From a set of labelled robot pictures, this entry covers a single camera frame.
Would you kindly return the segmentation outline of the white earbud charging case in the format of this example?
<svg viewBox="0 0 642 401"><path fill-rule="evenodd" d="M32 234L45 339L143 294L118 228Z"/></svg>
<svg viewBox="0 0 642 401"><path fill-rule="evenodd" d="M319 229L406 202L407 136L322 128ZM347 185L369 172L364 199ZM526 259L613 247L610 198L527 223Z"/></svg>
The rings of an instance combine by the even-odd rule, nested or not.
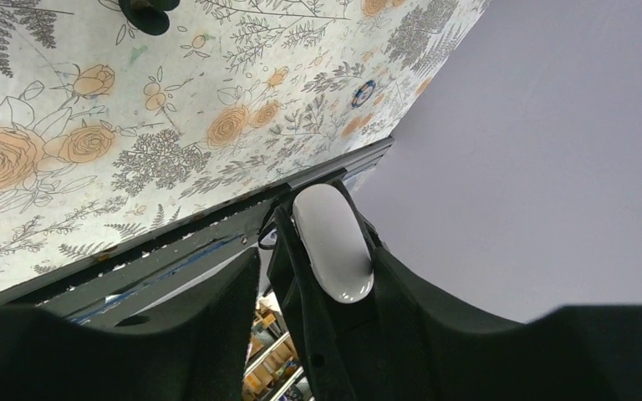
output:
<svg viewBox="0 0 642 401"><path fill-rule="evenodd" d="M293 218L324 292L343 304L366 298L374 285L369 246L343 193L329 184L311 185L295 197Z"/></svg>

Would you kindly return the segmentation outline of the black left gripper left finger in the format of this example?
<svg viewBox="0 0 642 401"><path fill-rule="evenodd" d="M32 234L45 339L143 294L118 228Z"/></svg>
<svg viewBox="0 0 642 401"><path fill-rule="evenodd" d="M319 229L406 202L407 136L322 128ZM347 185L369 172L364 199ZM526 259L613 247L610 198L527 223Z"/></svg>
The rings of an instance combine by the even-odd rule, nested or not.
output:
<svg viewBox="0 0 642 401"><path fill-rule="evenodd" d="M0 307L0 400L238 400L260 257L106 329Z"/></svg>

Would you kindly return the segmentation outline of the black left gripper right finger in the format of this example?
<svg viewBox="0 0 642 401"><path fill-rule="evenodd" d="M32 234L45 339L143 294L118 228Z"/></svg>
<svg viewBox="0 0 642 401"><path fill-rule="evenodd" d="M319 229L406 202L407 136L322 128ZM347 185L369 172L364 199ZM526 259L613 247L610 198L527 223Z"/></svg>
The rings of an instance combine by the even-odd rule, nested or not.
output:
<svg viewBox="0 0 642 401"><path fill-rule="evenodd" d="M293 218L302 190L269 218L277 239L267 276L317 400L642 400L642 305L499 317L416 275L344 186L329 185L369 246L374 285L360 302L336 302L316 281Z"/></svg>

